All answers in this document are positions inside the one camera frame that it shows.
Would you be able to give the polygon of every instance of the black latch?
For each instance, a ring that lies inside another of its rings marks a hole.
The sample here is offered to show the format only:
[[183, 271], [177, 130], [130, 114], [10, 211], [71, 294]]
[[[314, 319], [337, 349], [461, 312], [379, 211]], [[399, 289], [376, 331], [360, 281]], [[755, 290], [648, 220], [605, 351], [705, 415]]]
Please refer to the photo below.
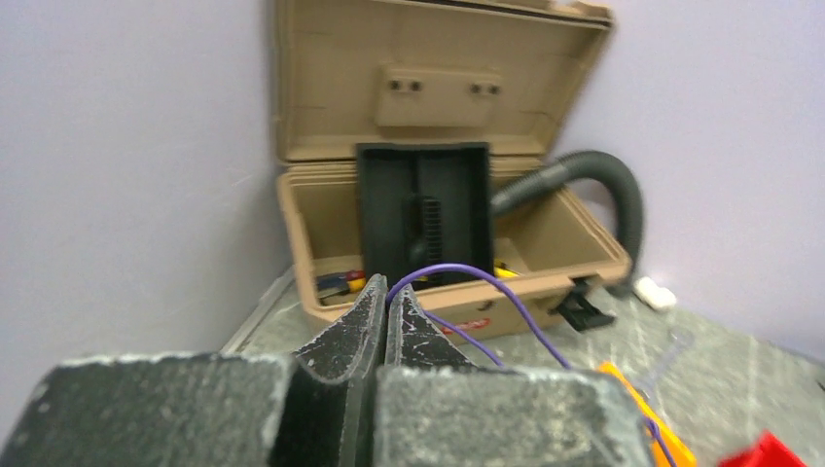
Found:
[[561, 305], [556, 308], [556, 312], [580, 333], [607, 326], [616, 321], [616, 316], [604, 314], [588, 302], [587, 294], [589, 290], [590, 286], [588, 286], [586, 279], [573, 279], [573, 288], [561, 302]]

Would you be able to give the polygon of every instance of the orange object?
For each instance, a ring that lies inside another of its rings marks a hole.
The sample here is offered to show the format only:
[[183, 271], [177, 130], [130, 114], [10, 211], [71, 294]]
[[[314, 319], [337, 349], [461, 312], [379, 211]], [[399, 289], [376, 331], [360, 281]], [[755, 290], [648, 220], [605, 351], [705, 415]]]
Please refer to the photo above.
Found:
[[759, 443], [734, 457], [719, 462], [719, 467], [806, 467], [789, 448], [770, 431], [762, 434]]
[[[653, 409], [647, 405], [647, 403], [642, 399], [642, 396], [639, 395], [638, 392], [633, 388], [633, 385], [625, 379], [625, 376], [622, 375], [622, 372], [616, 368], [610, 362], [602, 363], [597, 370], [602, 373], [606, 373], [608, 375], [612, 375], [616, 377], [625, 388], [628, 390], [633, 399], [636, 401], [636, 404], [639, 406], [639, 409], [642, 410], [648, 418], [652, 419], [659, 425], [659, 431], [662, 433], [662, 439], [664, 440], [664, 445], [667, 446], [667, 450], [670, 451], [670, 455], [673, 456], [673, 460], [676, 461], [677, 467], [696, 467], [697, 462], [694, 454], [688, 449], [687, 446], [682, 443], [680, 440], [671, 430], [670, 428], [662, 422], [658, 415], [653, 412]], [[654, 440], [652, 442], [651, 449], [653, 450], [653, 457], [656, 460], [656, 465], [658, 467], [670, 467], [670, 464], [667, 462], [667, 457], [664, 456], [664, 452], [662, 452], [662, 448], [659, 444]]]

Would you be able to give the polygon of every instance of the cord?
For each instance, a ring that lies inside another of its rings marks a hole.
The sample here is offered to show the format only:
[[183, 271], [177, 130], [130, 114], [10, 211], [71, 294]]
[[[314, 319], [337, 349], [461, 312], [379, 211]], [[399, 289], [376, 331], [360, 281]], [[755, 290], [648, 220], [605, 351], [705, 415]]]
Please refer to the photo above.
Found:
[[[466, 274], [474, 275], [479, 279], [484, 279], [485, 281], [487, 281], [490, 285], [498, 289], [502, 294], [504, 294], [508, 299], [510, 299], [510, 302], [513, 302], [513, 305], [516, 306], [516, 309], [519, 311], [521, 317], [524, 318], [524, 321], [527, 322], [527, 326], [530, 328], [530, 331], [532, 331], [533, 334], [536, 335], [536, 338], [539, 340], [539, 342], [542, 343], [542, 345], [544, 345], [545, 348], [548, 349], [551, 355], [553, 355], [553, 357], [558, 361], [559, 365], [568, 370], [573, 368], [573, 366], [570, 365], [570, 362], [568, 362], [567, 359], [564, 358], [564, 355], [561, 355], [561, 352], [559, 352], [553, 346], [553, 344], [550, 343], [550, 341], [542, 332], [541, 328], [539, 328], [539, 325], [538, 323], [536, 323], [536, 320], [533, 319], [533, 316], [530, 314], [529, 311], [527, 311], [527, 307], [524, 306], [521, 300], [519, 300], [519, 297], [517, 297], [512, 290], [510, 290], [510, 287], [506, 286], [504, 282], [493, 277], [492, 274], [485, 272], [481, 269], [473, 268], [472, 266], [467, 265], [459, 265], [457, 263], [444, 263], [441, 265], [428, 266], [426, 268], [419, 269], [415, 272], [407, 274], [406, 276], [404, 276], [404, 278], [399, 280], [397, 284], [392, 286], [392, 289], [390, 289], [389, 293], [387, 294], [387, 302], [391, 303], [392, 299], [394, 299], [395, 296], [398, 295], [399, 292], [401, 292], [401, 289], [412, 284], [413, 281], [420, 278], [421, 276], [432, 275], [439, 272], [464, 272]], [[427, 317], [432, 316], [432, 314], [430, 314], [427, 311], [425, 311], [425, 314], [427, 315]], [[487, 354], [487, 352], [490, 351], [489, 348], [487, 348], [483, 344], [481, 344], [481, 346], [476, 345], [476, 347], [485, 354]]]
[[[530, 331], [532, 331], [536, 338], [539, 340], [539, 342], [542, 343], [545, 346], [545, 348], [547, 348], [550, 351], [551, 355], [554, 356], [554, 358], [558, 361], [559, 365], [561, 365], [567, 370], [573, 369], [573, 366], [570, 365], [570, 362], [566, 358], [564, 358], [563, 355], [561, 355], [561, 352], [559, 352], [558, 349], [556, 349], [552, 343], [550, 343], [550, 341], [542, 332], [541, 328], [539, 328], [539, 325], [536, 323], [536, 320], [533, 319], [533, 316], [530, 314], [529, 311], [527, 311], [527, 307], [524, 306], [524, 303], [519, 299], [516, 293], [514, 293], [513, 290], [510, 289], [510, 287], [505, 285], [504, 282], [498, 280], [488, 272], [485, 272], [481, 269], [473, 268], [472, 266], [468, 265], [459, 265], [458, 263], [444, 263], [441, 265], [428, 266], [426, 268], [416, 270], [414, 272], [407, 274], [401, 280], [399, 280], [398, 283], [392, 286], [392, 288], [389, 290], [389, 293], [387, 294], [387, 303], [391, 304], [393, 299], [395, 299], [395, 296], [398, 295], [399, 292], [401, 292], [401, 289], [412, 284], [416, 279], [420, 278], [421, 276], [431, 275], [439, 272], [464, 272], [466, 274], [476, 276], [479, 279], [483, 279], [487, 283], [498, 289], [510, 300], [510, 302], [513, 303], [513, 305], [516, 306], [516, 309], [519, 311], [521, 317], [524, 318], [524, 321], [527, 322], [527, 326], [530, 328]], [[495, 355], [495, 353], [492, 350], [490, 350], [489, 347], [471, 338], [470, 335], [459, 329], [457, 326], [448, 323], [447, 321], [430, 313], [429, 311], [424, 310], [424, 314], [436, 323], [446, 327], [447, 329], [450, 329], [458, 336], [461, 336], [462, 339], [464, 339], [465, 341], [473, 345], [475, 348], [483, 352], [484, 355], [489, 357], [489, 359], [492, 360], [492, 362], [495, 363], [497, 366], [504, 366], [504, 362], [502, 362]], [[664, 438], [662, 438], [662, 431], [659, 429], [659, 424], [656, 423], [656, 421], [654, 421], [653, 418], [645, 418], [648, 429], [650, 430], [651, 435], [653, 435], [653, 438], [656, 439], [656, 443], [662, 449], [664, 457], [667, 459], [667, 463], [670, 464], [670, 467], [677, 467], [676, 460], [673, 458], [673, 455], [670, 453], [670, 450], [664, 443]]]

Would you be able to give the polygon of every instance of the black plastic tray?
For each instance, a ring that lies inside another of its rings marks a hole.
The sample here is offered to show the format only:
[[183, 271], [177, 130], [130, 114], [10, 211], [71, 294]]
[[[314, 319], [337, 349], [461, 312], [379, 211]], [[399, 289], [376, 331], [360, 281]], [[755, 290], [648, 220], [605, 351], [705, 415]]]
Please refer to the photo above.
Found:
[[[394, 284], [437, 263], [492, 273], [489, 146], [356, 146], [361, 248], [367, 276]], [[462, 273], [428, 277], [416, 288], [473, 280]]]

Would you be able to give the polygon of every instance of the silver wrench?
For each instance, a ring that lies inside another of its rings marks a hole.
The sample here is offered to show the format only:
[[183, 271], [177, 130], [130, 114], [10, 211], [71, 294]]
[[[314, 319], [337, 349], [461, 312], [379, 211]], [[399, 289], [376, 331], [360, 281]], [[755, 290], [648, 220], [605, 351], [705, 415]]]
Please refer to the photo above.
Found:
[[672, 340], [670, 347], [668, 347], [662, 356], [659, 357], [659, 360], [657, 360], [657, 362], [650, 367], [647, 374], [639, 378], [633, 385], [636, 392], [638, 392], [639, 395], [641, 395], [648, 402], [651, 409], [653, 409], [653, 406], [656, 403], [656, 384], [659, 382], [659, 379], [667, 373], [670, 366], [673, 365], [673, 362], [679, 358], [679, 355], [681, 355], [685, 350], [690, 349], [696, 340], [694, 333], [685, 328], [678, 327], [674, 327], [670, 330], [670, 339]]

